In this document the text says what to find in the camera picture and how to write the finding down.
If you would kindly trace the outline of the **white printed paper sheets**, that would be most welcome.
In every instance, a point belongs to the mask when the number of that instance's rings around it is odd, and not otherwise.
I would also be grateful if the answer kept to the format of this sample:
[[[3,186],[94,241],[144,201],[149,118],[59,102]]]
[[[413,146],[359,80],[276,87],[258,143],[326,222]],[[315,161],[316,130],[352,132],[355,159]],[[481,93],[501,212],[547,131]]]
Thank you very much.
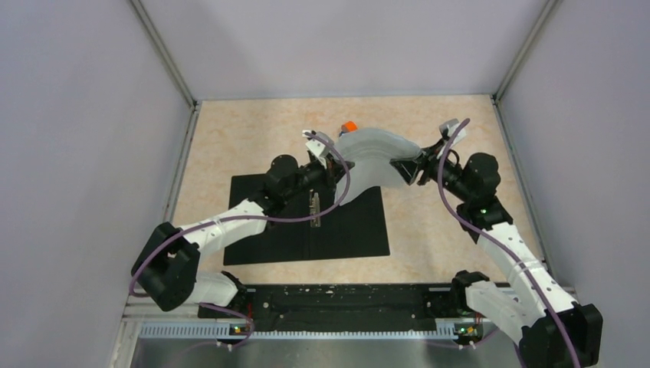
[[[349,188],[345,189],[346,177],[336,184],[334,197],[340,200],[340,206],[352,202],[375,186],[404,186],[406,181],[390,161],[413,159],[421,152],[416,143],[387,130],[372,127],[343,134],[334,147],[348,163],[353,164],[350,168]]]

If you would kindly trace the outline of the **teal and black folder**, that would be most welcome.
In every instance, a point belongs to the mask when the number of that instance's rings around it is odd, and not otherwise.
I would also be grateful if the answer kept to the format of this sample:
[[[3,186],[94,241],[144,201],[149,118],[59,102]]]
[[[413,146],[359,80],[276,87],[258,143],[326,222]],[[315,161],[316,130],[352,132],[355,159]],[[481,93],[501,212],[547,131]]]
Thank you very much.
[[[225,249],[223,263],[253,265],[390,255],[381,190],[372,187],[320,218],[309,222],[271,223],[260,235]]]

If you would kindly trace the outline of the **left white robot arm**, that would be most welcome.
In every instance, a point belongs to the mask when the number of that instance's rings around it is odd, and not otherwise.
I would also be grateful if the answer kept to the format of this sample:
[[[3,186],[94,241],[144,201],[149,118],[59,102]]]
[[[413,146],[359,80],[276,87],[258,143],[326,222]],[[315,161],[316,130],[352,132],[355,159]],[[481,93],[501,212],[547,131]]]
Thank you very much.
[[[199,270],[202,257],[254,235],[268,223],[289,223],[280,212],[291,201],[311,189],[351,184],[354,163],[337,153],[315,156],[299,166],[292,156],[273,159],[258,190],[222,214],[176,227],[157,225],[131,270],[129,294],[149,297],[161,311],[172,311],[185,303],[217,306],[228,317],[236,317],[246,305],[244,289],[226,272]]]

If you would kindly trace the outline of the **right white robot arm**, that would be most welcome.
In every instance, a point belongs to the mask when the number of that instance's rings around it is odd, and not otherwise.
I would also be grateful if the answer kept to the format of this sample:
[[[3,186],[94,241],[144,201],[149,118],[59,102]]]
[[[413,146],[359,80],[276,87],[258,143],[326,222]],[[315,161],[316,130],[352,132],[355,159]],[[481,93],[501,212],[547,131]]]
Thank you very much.
[[[459,271],[452,280],[451,309],[460,316],[477,312],[490,320],[512,340],[526,367],[595,366],[602,315],[595,305],[582,305],[559,286],[526,245],[497,197],[497,159],[474,153],[461,165],[443,158],[442,151],[438,143],[413,158],[389,163],[408,184],[435,181],[441,195],[450,192],[460,199],[451,214],[515,292],[505,294],[479,271]]]

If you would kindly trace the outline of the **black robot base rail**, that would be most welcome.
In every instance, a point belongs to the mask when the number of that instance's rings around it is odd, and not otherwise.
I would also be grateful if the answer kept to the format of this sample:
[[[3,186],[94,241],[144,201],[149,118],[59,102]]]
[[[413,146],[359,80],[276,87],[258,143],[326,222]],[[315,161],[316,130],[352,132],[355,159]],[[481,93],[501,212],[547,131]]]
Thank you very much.
[[[462,310],[450,284],[258,284],[231,309],[257,334],[406,333],[479,337],[487,318]]]

